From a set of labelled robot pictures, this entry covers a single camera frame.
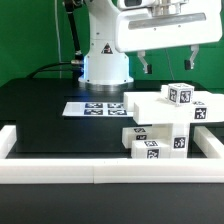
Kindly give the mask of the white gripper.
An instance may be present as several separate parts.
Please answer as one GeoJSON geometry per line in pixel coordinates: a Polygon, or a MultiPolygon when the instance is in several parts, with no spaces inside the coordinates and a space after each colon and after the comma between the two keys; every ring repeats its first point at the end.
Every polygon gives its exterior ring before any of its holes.
{"type": "Polygon", "coordinates": [[[154,16],[152,7],[123,10],[116,20],[115,46],[120,52],[137,52],[145,74],[152,65],[143,50],[190,46],[186,70],[194,69],[199,52],[197,44],[217,42],[222,37],[220,3],[185,3],[176,15],[154,16]]]}

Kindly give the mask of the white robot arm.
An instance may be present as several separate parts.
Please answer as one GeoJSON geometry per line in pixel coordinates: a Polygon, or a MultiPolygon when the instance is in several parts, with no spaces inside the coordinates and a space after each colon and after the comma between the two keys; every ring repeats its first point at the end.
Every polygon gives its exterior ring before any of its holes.
{"type": "Polygon", "coordinates": [[[129,87],[128,52],[135,52],[146,73],[147,50],[199,46],[222,36],[222,0],[86,0],[90,49],[84,57],[82,87],[115,91],[129,87]]]}

